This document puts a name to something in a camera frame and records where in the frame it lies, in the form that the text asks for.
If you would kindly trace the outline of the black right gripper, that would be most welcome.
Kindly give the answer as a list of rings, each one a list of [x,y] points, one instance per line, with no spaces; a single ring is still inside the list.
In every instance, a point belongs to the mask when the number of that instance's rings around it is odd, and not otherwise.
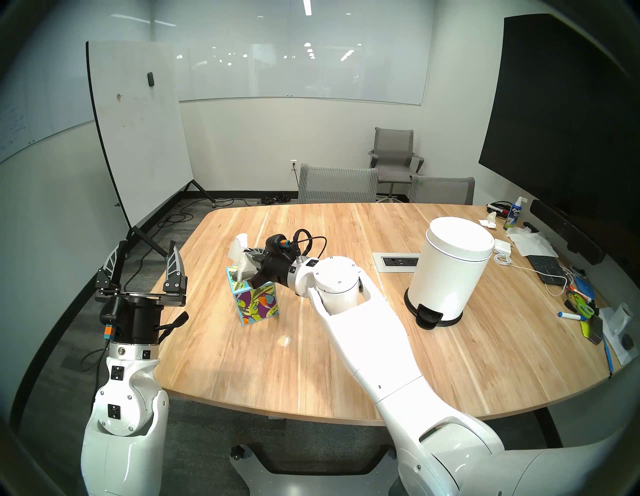
[[[255,273],[250,278],[250,287],[258,289],[260,286],[273,282],[295,291],[295,275],[290,275],[291,267],[296,262],[296,253],[266,253],[264,248],[245,248],[244,272]]]

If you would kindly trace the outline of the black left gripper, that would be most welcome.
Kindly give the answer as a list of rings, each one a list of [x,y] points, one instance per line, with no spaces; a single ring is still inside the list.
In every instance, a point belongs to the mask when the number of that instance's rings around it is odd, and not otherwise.
[[[95,300],[103,303],[99,313],[99,321],[104,325],[103,338],[120,344],[160,344],[187,321],[184,311],[169,324],[160,322],[164,307],[186,304],[188,277],[183,259],[176,242],[170,241],[163,285],[166,294],[118,294],[122,290],[120,279],[126,249],[127,241],[121,240],[96,275]]]

